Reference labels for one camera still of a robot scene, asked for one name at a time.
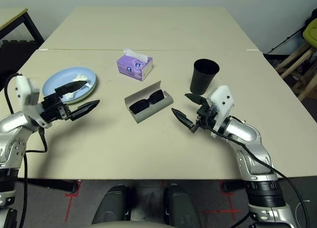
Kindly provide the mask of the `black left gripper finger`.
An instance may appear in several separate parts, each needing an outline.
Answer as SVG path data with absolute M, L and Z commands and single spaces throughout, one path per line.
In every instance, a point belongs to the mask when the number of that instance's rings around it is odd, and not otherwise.
M 100 100 L 94 100 L 94 101 L 90 101 L 90 102 L 87 102 L 87 103 L 79 106 L 75 111 L 70 113 L 70 119 L 72 121 L 75 121 L 75 120 L 85 116 L 90 111 L 92 111 L 99 104 L 99 102 L 100 102 Z
M 67 83 L 65 85 L 62 85 L 58 88 L 55 88 L 55 92 L 60 95 L 63 96 L 67 93 L 73 93 L 77 90 L 80 90 L 83 86 L 85 86 L 87 83 L 87 81 L 83 81 L 83 80 L 79 80 L 79 81 L 73 81 L 70 83 Z

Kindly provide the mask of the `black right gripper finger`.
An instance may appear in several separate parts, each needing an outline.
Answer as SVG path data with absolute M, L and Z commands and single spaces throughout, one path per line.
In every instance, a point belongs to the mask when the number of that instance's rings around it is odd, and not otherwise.
M 184 113 L 174 108 L 172 108 L 171 110 L 179 122 L 186 126 L 192 133 L 196 132 L 197 129 L 195 127 L 195 124 L 192 121 L 190 121 Z
M 185 96 L 191 100 L 192 102 L 194 102 L 195 104 L 198 105 L 206 105 L 207 101 L 205 98 L 201 97 L 200 95 L 196 95 L 196 94 L 192 94 L 192 93 L 187 93 L 185 94 Z

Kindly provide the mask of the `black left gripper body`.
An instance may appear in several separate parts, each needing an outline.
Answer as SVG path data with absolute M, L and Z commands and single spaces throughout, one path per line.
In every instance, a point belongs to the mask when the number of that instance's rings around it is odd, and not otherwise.
M 58 93 L 53 93 L 44 97 L 41 102 L 43 107 L 43 112 L 41 117 L 45 121 L 55 121 L 55 120 L 68 120 L 70 116 L 70 109 L 68 105 L 64 104 Z

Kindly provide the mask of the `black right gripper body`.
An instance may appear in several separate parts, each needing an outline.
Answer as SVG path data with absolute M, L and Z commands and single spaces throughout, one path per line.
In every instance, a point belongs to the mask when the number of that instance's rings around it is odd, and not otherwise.
M 196 127 L 212 130 L 216 123 L 214 118 L 218 114 L 216 106 L 209 106 L 206 99 L 200 99 L 199 105 L 201 107 L 197 111 Z

